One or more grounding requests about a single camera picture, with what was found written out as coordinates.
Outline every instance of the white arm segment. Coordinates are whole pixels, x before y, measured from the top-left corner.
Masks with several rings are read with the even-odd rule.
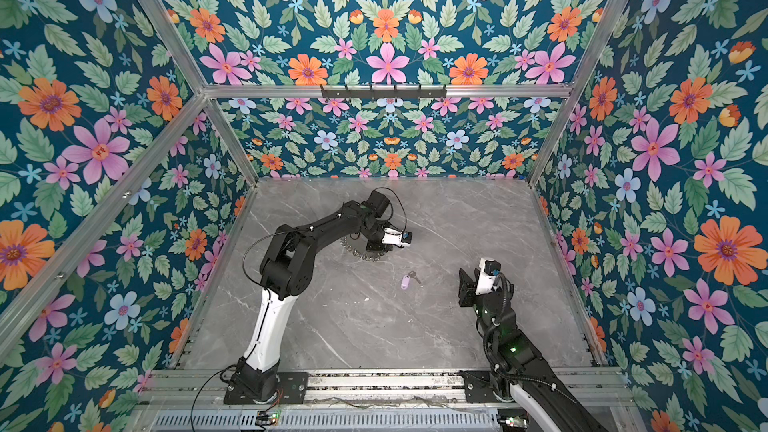
[[[252,369],[269,370],[280,360],[280,342],[283,341],[288,316],[297,298],[296,295],[289,295],[281,301],[269,289],[261,292],[259,320],[244,353],[246,363]]]
[[[544,432],[561,432],[558,427],[549,417],[547,411],[542,408],[539,402],[536,401],[531,395],[520,387],[520,384],[515,384],[509,388],[509,393],[515,402],[520,404],[531,417],[534,418],[536,424],[542,428]]]

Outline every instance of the floral wallpaper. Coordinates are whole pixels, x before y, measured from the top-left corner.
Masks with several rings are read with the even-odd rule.
[[[606,0],[164,1],[210,83],[479,85],[569,81]]]
[[[245,194],[200,114],[6,357],[0,430],[120,432],[180,346]]]
[[[655,432],[768,427],[765,1],[630,0],[537,184]]]
[[[0,0],[0,64],[1,312],[189,91],[135,0]]]
[[[560,102],[238,98],[221,105],[261,176],[521,178]]]

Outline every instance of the pink flower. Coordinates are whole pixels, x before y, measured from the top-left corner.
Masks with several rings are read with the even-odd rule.
[[[134,392],[137,394],[140,394],[142,390],[149,387],[152,380],[152,369],[147,370],[143,374],[139,374],[139,376],[136,378],[136,386],[134,387]]]
[[[435,39],[429,39],[429,42],[422,40],[422,48],[418,50],[418,53],[424,54],[424,60],[429,57],[437,57],[437,53],[440,50],[440,46],[435,43]]]
[[[128,262],[131,255],[134,257],[139,256],[139,247],[144,244],[144,241],[139,240],[136,234],[133,234],[130,237],[120,237],[120,243],[122,245],[118,247],[117,253],[122,254],[123,260]]]
[[[170,170],[171,173],[173,173],[173,176],[170,178],[170,182],[175,184],[176,187],[182,188],[190,183],[190,180],[187,178],[190,172],[188,170],[184,170],[184,166],[178,165],[176,167],[171,167]]]
[[[342,110],[349,110],[349,104],[344,103],[344,99],[320,99],[320,103],[326,105],[322,106],[322,111],[325,113],[333,112],[336,117],[341,116]]]
[[[221,253],[221,242],[216,240],[216,242],[214,242],[214,246],[212,247],[212,249],[205,251],[205,254],[204,254],[205,260],[207,260],[208,262],[204,264],[203,267],[200,268],[201,274],[208,275],[214,270],[214,267],[216,267],[216,261],[219,260],[220,253]]]
[[[584,182],[590,187],[594,187],[594,184],[598,183],[598,171],[599,168],[594,168],[592,164],[589,165],[587,170],[584,171]]]
[[[522,54],[515,56],[514,60],[517,62],[514,64],[515,69],[522,68],[523,70],[528,70],[528,66],[532,66],[534,63],[536,63],[535,54],[533,52],[528,52],[525,49],[523,49]]]
[[[571,132],[576,132],[576,135],[581,133],[581,127],[587,125],[587,120],[584,115],[587,113],[587,106],[576,105],[576,110],[571,112],[571,116],[568,118],[571,120]]]
[[[200,112],[197,114],[197,117],[194,118],[194,122],[192,122],[192,132],[194,132],[195,135],[200,134],[200,132],[205,132],[208,130],[208,128],[205,125],[205,120],[208,118],[208,116],[205,115],[205,113]]]
[[[592,289],[594,288],[594,284],[589,281],[589,277],[585,277],[581,279],[581,290],[584,291],[584,295],[589,297],[592,295]]]
[[[78,264],[78,275],[81,277],[88,275],[88,272],[91,271],[91,265],[96,267],[101,267],[101,265],[104,265],[104,256],[102,254],[98,254],[97,252],[103,251],[104,247],[106,246],[107,241],[103,240],[102,238],[96,241],[94,247],[91,249],[91,253],[88,254],[88,256],[84,258],[80,264]]]
[[[469,103],[470,109],[477,109],[478,113],[483,113],[486,109],[493,109],[492,97],[471,97]]]
[[[688,301],[695,304],[688,309],[688,317],[695,321],[704,317],[706,330],[711,334],[717,332],[717,321],[725,325],[733,325],[735,323],[734,318],[727,311],[720,308],[721,305],[725,305],[728,302],[728,293],[725,291],[715,291],[710,296],[710,286],[701,278],[696,282],[696,290],[699,292],[698,294],[691,289],[683,291]]]
[[[104,116],[104,120],[112,124],[110,128],[112,132],[117,132],[119,130],[121,134],[125,134],[128,132],[126,127],[130,127],[134,124],[125,118],[127,115],[125,109],[118,111],[114,107],[110,107],[109,114],[110,115],[108,116]]]
[[[304,115],[305,110],[312,110],[312,106],[309,104],[309,97],[304,97],[302,99],[288,98],[286,101],[288,101],[286,104],[288,110],[296,109],[296,113],[298,113],[300,116]]]
[[[408,65],[408,57],[398,56],[395,57],[395,47],[391,43],[385,42],[381,48],[382,58],[376,56],[370,56],[366,58],[368,65],[374,69],[379,69],[371,76],[371,82],[379,83],[386,79],[387,85],[395,82],[405,82],[406,74],[400,69]]]
[[[427,130],[430,130],[435,126],[432,123],[432,118],[429,117],[427,119],[427,116],[425,116],[424,114],[422,114],[422,116],[419,117],[418,119],[414,120],[413,123],[416,124],[416,130],[419,130],[420,132],[426,132]]]
[[[565,240],[562,242],[558,240],[558,243],[560,244],[560,253],[563,255],[565,264],[568,266],[568,271],[571,273],[571,275],[576,275],[576,266],[574,265],[574,260],[576,260],[576,251],[573,249],[568,250],[568,244],[565,243]]]
[[[185,136],[179,137],[179,139],[176,141],[175,144],[173,144],[170,147],[170,156],[176,157],[176,154],[186,156],[187,155],[187,149],[184,148],[184,146],[187,145],[189,139]]]
[[[43,312],[40,312],[38,319],[34,321],[32,327],[29,329],[29,340],[33,342],[39,341],[40,337],[42,337],[45,334],[45,331],[48,330],[49,322],[51,327],[61,328],[65,326],[67,324],[67,315],[64,312],[59,311],[72,305],[72,302],[74,302],[74,295],[66,294],[48,304],[48,306],[43,309]]]
[[[642,152],[632,162],[632,170],[643,170],[648,165],[648,177],[656,182],[661,175],[659,160],[668,166],[677,164],[680,161],[677,150],[673,147],[664,146],[677,137],[678,127],[677,124],[666,126],[659,134],[657,120],[653,118],[649,120],[645,130],[647,139],[639,136],[632,138],[632,148]]]
[[[440,117],[446,116],[448,111],[450,112],[456,112],[458,108],[456,107],[456,104],[461,100],[459,97],[446,97],[443,100],[440,100],[439,102],[435,102],[432,104],[432,110],[439,110],[440,111]]]
[[[504,126],[504,120],[506,119],[502,117],[501,112],[496,115],[491,114],[488,116],[488,121],[485,123],[485,125],[490,127],[491,130],[501,129]]]
[[[72,162],[82,163],[88,161],[83,169],[85,183],[93,184],[101,178],[101,169],[112,180],[118,180],[128,170],[128,162],[119,155],[119,152],[128,150],[130,141],[125,137],[110,138],[109,124],[104,119],[96,121],[94,137],[88,129],[82,126],[74,126],[74,136],[85,147],[69,146],[62,152],[62,156]]]
[[[587,146],[587,155],[594,154],[597,157],[600,154],[600,146],[605,144],[605,138],[600,137],[603,134],[603,127],[598,126],[597,129],[594,126],[589,127],[589,135],[584,138],[584,143]]]
[[[360,117],[360,114],[357,114],[354,119],[350,119],[350,130],[354,130],[358,133],[360,133],[361,130],[368,130],[367,123],[367,120]]]
[[[336,52],[339,53],[339,58],[346,57],[349,60],[352,60],[352,54],[357,53],[357,50],[355,50],[354,47],[352,47],[352,41],[344,42],[344,39],[339,39],[339,45],[333,46],[334,49],[336,49]]]
[[[224,58],[224,53],[219,47],[214,44],[208,45],[208,52],[213,58],[208,56],[202,56],[200,62],[206,67],[216,69],[214,72],[214,82],[225,83],[229,81],[234,86],[240,85],[242,82],[240,79],[250,79],[253,77],[250,72],[238,67],[240,65],[240,54],[237,52],[229,52]]]
[[[710,374],[715,373],[715,367],[710,363],[710,360],[715,358],[715,352],[708,348],[702,349],[703,345],[698,336],[694,337],[693,343],[686,338],[683,339],[683,345],[688,349],[683,352],[683,359],[694,363],[694,370],[698,375],[701,375],[704,370]]]
[[[696,180],[701,180],[703,178],[704,187],[709,188],[712,185],[713,178],[718,182],[725,180],[725,176],[720,169],[725,167],[726,162],[727,160],[724,158],[715,160],[714,152],[710,152],[706,154],[706,162],[704,160],[696,160],[696,162],[694,162],[696,168],[699,169],[694,174],[694,178]]]
[[[296,124],[293,121],[292,116],[285,117],[283,114],[279,114],[277,116],[277,124],[281,129],[285,129],[288,132],[290,132],[293,127],[296,127]]]
[[[536,63],[538,67],[531,67],[531,69],[525,73],[525,76],[529,79],[538,77],[536,83],[549,83],[549,79],[552,78],[552,82],[562,82],[565,80],[565,72],[560,70],[562,67],[570,66],[576,60],[576,56],[565,56],[565,42],[557,44],[552,49],[552,55],[538,50],[535,55]]]
[[[242,66],[248,66],[248,70],[251,72],[254,72],[254,70],[261,70],[261,65],[259,62],[261,62],[261,57],[254,56],[254,53],[250,50],[247,53],[240,52],[240,64]]]
[[[61,382],[62,377],[64,376],[64,371],[72,369],[78,365],[77,359],[70,359],[70,357],[77,351],[77,345],[70,345],[67,347],[67,350],[64,350],[62,343],[57,342],[51,350],[51,357],[39,358],[34,362],[34,364],[41,369],[40,375],[35,383],[40,385],[48,380],[48,378],[51,378],[53,384]]]
[[[688,249],[688,241],[678,239],[672,243],[672,231],[669,229],[664,231],[662,237],[664,238],[663,242],[658,237],[650,238],[651,245],[661,251],[656,252],[650,260],[654,264],[661,264],[663,262],[664,271],[667,273],[667,277],[672,277],[674,275],[675,265],[677,265],[680,270],[688,270],[688,261],[680,255]]]
[[[638,244],[640,241],[639,235],[632,235],[628,230],[624,232],[625,238],[622,238],[619,242],[624,246],[624,255],[629,255],[632,260],[637,260],[638,252],[642,253],[643,248]]]
[[[647,113],[648,109],[643,106],[642,109],[637,110],[635,109],[634,112],[632,112],[632,120],[629,120],[629,125],[633,127],[632,132],[638,133],[638,130],[642,130],[645,132],[645,123],[650,120],[650,114]]]
[[[69,188],[70,182],[80,182],[80,176],[75,174],[75,171],[78,170],[78,164],[67,164],[67,160],[62,156],[56,158],[55,164],[48,162],[43,167],[51,173],[45,178],[45,181],[49,184],[58,182],[59,187],[63,190]]]

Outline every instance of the diagonal metal bar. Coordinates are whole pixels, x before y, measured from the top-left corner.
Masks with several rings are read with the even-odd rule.
[[[240,168],[240,173],[245,176],[248,185],[254,186],[258,181],[254,166],[251,165],[248,156],[245,154],[243,144],[235,135],[235,130],[232,125],[226,120],[224,111],[219,106],[216,100],[208,100],[205,111],[208,114],[210,120],[214,123],[216,131],[219,133],[222,143],[229,150],[232,155],[232,159]]]
[[[192,92],[200,93],[206,84],[203,73],[197,66],[192,53],[187,49],[184,41],[181,39],[176,25],[170,21],[167,7],[163,5],[162,0],[138,0],[141,9],[149,17],[150,22],[158,33],[158,37],[165,44],[165,48],[174,58],[184,78],[187,80]]]
[[[141,188],[141,184],[166,157],[171,146],[192,125],[204,104],[205,99],[201,94],[192,96],[184,104],[178,115],[3,311],[0,315],[0,363],[14,349],[24,332],[40,315],[40,311],[56,297],[78,264],[88,256],[94,242],[106,232],[125,207],[132,191]]]
[[[419,97],[550,97],[565,98],[571,95],[570,84],[553,83],[547,85],[514,84],[493,86],[260,86],[257,84],[243,84],[240,86],[211,85],[205,88],[205,95],[209,99],[231,99],[233,97],[247,97],[249,99],[272,99],[274,97],[348,97],[373,99],[378,97],[403,97],[412,98],[419,90]]]
[[[568,96],[565,103],[560,107],[557,116],[552,122],[552,126],[549,128],[547,138],[539,150],[536,167],[534,167],[531,175],[528,177],[529,184],[534,185],[539,177],[542,176],[544,168],[552,157],[558,140],[560,140],[560,136],[562,136],[563,130],[565,130],[565,126],[568,124],[568,118],[576,110],[578,101],[584,93],[584,88],[586,88],[587,82],[589,82],[589,78],[598,64],[598,60],[608,44],[610,35],[614,32],[616,24],[628,2],[629,0],[608,0],[606,3],[603,16],[598,26],[595,27],[592,39],[589,41],[589,45],[584,51],[581,62],[579,62],[574,74],[574,81],[571,84],[573,86],[571,95]]]

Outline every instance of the metal beam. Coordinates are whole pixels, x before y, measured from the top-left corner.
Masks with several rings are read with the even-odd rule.
[[[243,226],[248,220],[250,208],[254,204],[255,199],[256,187],[249,187],[248,195],[245,198],[245,203],[240,209],[240,214],[235,219],[235,224],[232,226],[232,230],[230,230],[229,238],[226,240],[224,249],[221,251],[219,258],[216,260],[216,267],[213,271],[211,271],[211,276],[208,277],[208,284],[203,293],[200,295],[200,299],[198,299],[197,303],[195,304],[194,311],[190,316],[189,324],[184,330],[184,333],[181,335],[181,339],[179,339],[179,346],[176,347],[176,351],[170,359],[170,365],[168,366],[168,369],[174,369],[180,364],[182,354],[186,351],[187,344],[192,344],[194,342],[194,337],[200,330],[200,326],[202,325],[206,313],[210,308],[210,299],[213,297],[214,293],[216,293],[216,290],[219,287],[219,283],[221,282],[221,278],[224,276],[224,272],[226,271],[226,265],[232,259],[232,253],[234,252],[235,246],[237,245],[237,240],[240,238],[240,233],[243,231]]]
[[[160,132],[40,272],[6,307],[0,315],[0,363],[14,349],[24,332],[32,326],[40,311],[56,297],[58,290],[78,264],[88,256],[94,242],[107,231],[125,207],[132,191],[141,188],[141,184],[166,157],[171,146],[192,125],[204,102],[205,99],[198,94],[184,104],[178,115]]]
[[[586,88],[587,82],[589,82],[592,72],[594,72],[594,68],[598,64],[605,46],[608,44],[610,35],[614,32],[616,24],[628,2],[629,0],[608,0],[606,2],[603,16],[598,26],[595,27],[592,39],[589,41],[589,45],[587,45],[587,49],[581,56],[581,61],[576,68],[574,81],[572,82],[573,92],[560,107],[557,116],[554,118],[547,138],[538,152],[536,167],[534,167],[531,175],[528,176],[528,183],[532,186],[535,186],[538,178],[542,176],[547,162],[549,162],[554,150],[557,148],[558,140],[560,140],[560,136],[568,124],[568,118],[576,110],[578,101],[581,99],[582,94],[584,94],[584,88]]]
[[[165,44],[165,48],[170,52],[170,56],[174,58],[189,87],[194,93],[200,93],[206,84],[205,78],[192,53],[181,39],[176,25],[170,21],[166,5],[162,0],[138,0],[138,2],[142,11],[149,17],[158,37]]]
[[[205,111],[214,124],[214,128],[219,133],[221,142],[225,145],[226,149],[232,155],[232,159],[235,160],[235,163],[240,168],[240,173],[245,176],[245,180],[249,185],[254,186],[258,181],[254,166],[252,166],[250,160],[248,160],[243,144],[237,139],[235,130],[226,120],[224,111],[221,109],[218,101],[213,99],[208,100]]]
[[[232,99],[247,97],[249,99],[272,99],[274,97],[323,97],[336,98],[366,98],[413,96],[420,86],[260,86],[245,83],[240,86],[206,86],[205,95],[209,99]],[[515,84],[499,86],[421,86],[422,98],[430,97],[550,97],[565,98],[571,95],[570,84]]]

